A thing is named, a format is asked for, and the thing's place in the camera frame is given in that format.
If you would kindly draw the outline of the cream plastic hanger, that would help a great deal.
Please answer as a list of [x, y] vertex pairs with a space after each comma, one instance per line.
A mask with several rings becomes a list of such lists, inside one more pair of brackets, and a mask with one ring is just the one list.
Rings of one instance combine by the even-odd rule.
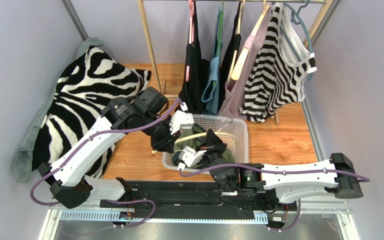
[[[218, 131], [215, 131], [217, 136], [224, 136], [232, 138], [232, 141], [230, 144], [234, 144], [239, 142], [238, 138], [234, 136], [233, 134], [230, 134], [228, 132], [223, 132], [222, 129], [233, 123], [233, 119], [231, 117], [223, 119], [221, 122], [225, 123], [230, 121], [226, 126], [221, 127]], [[180, 131], [180, 137], [175, 141], [174, 145], [174, 153], [180, 152], [184, 145], [190, 146], [191, 148], [195, 148], [197, 145], [200, 145], [203, 143], [204, 138], [206, 137], [206, 130], [202, 128], [200, 125], [195, 124], [192, 129], [183, 129]]]

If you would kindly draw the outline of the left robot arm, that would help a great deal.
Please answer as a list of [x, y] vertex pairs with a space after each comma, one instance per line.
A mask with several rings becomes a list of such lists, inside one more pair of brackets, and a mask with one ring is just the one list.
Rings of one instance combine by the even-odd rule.
[[91, 129], [63, 157], [52, 164], [38, 167], [41, 179], [30, 190], [31, 199], [40, 205], [51, 203], [38, 200], [34, 191], [42, 182], [49, 184], [54, 205], [73, 209], [89, 201], [118, 201], [126, 192], [121, 179], [101, 179], [86, 173], [116, 142], [133, 132], [150, 137], [157, 152], [173, 153], [179, 129], [171, 125], [171, 111], [182, 101], [178, 98], [169, 107], [169, 100], [153, 87], [141, 94], [112, 99], [97, 117]]

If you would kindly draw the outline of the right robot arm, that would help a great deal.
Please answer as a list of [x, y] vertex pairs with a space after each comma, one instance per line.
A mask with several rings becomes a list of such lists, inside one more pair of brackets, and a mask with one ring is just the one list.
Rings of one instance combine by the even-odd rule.
[[302, 198], [334, 195], [338, 199], [363, 197], [361, 182], [352, 162], [342, 153], [330, 159], [303, 165], [232, 163], [224, 159], [227, 145], [209, 130], [203, 143], [195, 147], [206, 163], [199, 173], [209, 172], [217, 187], [237, 195], [266, 194], [270, 204], [291, 204]]

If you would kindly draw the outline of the pink hanger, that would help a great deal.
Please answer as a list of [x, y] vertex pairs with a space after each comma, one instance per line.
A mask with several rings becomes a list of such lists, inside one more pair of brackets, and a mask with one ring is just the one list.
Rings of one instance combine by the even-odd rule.
[[189, 53], [188, 53], [188, 47], [193, 44], [194, 42], [194, 31], [195, 31], [195, 24], [194, 24], [194, 14], [195, 14], [195, 2], [193, 0], [188, 0], [189, 5], [189, 30], [188, 30], [188, 44], [186, 47], [186, 63], [185, 63], [185, 82], [189, 81], [190, 77], [190, 63], [189, 63]]

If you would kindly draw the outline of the green tank top navy trim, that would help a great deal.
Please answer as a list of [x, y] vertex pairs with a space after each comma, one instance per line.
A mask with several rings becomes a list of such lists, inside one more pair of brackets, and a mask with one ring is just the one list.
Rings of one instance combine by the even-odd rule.
[[[195, 123], [193, 128], [184, 130], [180, 134], [179, 138], [182, 139], [182, 138], [185, 138], [185, 137], [188, 137], [188, 136], [192, 136], [192, 135], [195, 135], [195, 134], [206, 133], [206, 132], [207, 131], [204, 128], [202, 128], [200, 125]], [[181, 161], [179, 155], [180, 155], [181, 150], [183, 150], [183, 148], [185, 146], [188, 146], [188, 147], [191, 147], [191, 148], [196, 148], [196, 147], [204, 144], [204, 140], [205, 140], [205, 137], [201, 136], [201, 137], [191, 138], [191, 139], [187, 139], [185, 141], [176, 143], [174, 145], [174, 153], [171, 155], [171, 162], [172, 162], [172, 164], [174, 166], [178, 166], [179, 165], [179, 163]], [[232, 153], [232, 151], [230, 149], [226, 149], [223, 152], [222, 158], [225, 159], [228, 163], [235, 163], [236, 162], [236, 160], [234, 158], [234, 155], [233, 155], [233, 153]], [[209, 166], [210, 166], [209, 159], [203, 157], [197, 164], [191, 166], [190, 168], [201, 170], [201, 169], [204, 169], [204, 168], [209, 167]]]

